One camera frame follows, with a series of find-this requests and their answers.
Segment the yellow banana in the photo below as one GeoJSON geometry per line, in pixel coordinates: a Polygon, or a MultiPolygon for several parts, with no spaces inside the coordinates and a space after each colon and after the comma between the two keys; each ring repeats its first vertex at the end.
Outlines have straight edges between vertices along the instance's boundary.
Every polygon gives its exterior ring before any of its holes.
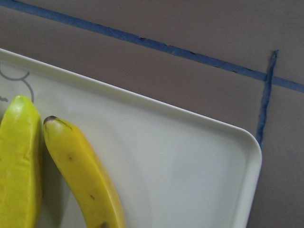
{"type": "Polygon", "coordinates": [[[88,228],[124,228],[116,189],[78,127],[55,116],[43,122],[47,150],[67,182],[88,228]]]}
{"type": "Polygon", "coordinates": [[[34,228],[42,203],[41,119],[16,96],[0,124],[0,226],[34,228]]]}

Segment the white bear tray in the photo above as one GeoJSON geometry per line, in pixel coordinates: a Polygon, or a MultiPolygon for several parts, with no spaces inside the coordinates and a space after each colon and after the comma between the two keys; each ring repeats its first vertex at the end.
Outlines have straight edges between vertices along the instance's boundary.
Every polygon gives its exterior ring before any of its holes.
{"type": "Polygon", "coordinates": [[[262,163],[248,131],[1,50],[1,112],[16,95],[80,128],[127,227],[246,227],[262,163]]]}

